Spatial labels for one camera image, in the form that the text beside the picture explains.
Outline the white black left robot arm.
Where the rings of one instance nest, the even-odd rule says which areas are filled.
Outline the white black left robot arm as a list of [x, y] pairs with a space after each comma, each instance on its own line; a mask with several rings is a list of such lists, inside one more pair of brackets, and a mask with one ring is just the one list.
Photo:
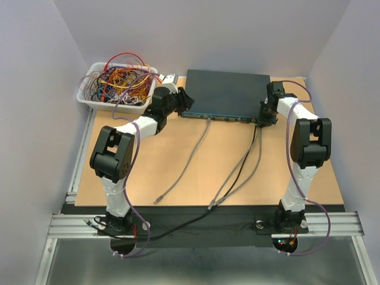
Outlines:
[[125, 186], [141, 141], [160, 133], [169, 115], [174, 112], [180, 115], [194, 103], [183, 87], [176, 91], [157, 87], [151, 104], [138, 119], [117, 128], [104, 126], [100, 130], [90, 157], [90, 167], [100, 178], [106, 194], [105, 227], [120, 235], [131, 230], [132, 207], [125, 198]]

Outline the teal network switch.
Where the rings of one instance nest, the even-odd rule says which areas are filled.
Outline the teal network switch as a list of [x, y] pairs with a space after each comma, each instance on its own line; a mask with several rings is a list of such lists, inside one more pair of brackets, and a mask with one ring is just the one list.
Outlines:
[[195, 100], [183, 118], [256, 123], [269, 75], [189, 69], [185, 92]]

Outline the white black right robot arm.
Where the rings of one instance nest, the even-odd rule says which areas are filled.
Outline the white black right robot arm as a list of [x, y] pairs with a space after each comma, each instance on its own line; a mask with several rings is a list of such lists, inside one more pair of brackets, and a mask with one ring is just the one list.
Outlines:
[[277, 116], [286, 118], [286, 159], [290, 180], [273, 217], [274, 227], [286, 232], [302, 225], [305, 202], [314, 176], [330, 159], [332, 122], [320, 118], [304, 107], [310, 103], [286, 93], [284, 81], [267, 84], [267, 98], [261, 102], [258, 125], [276, 124]]

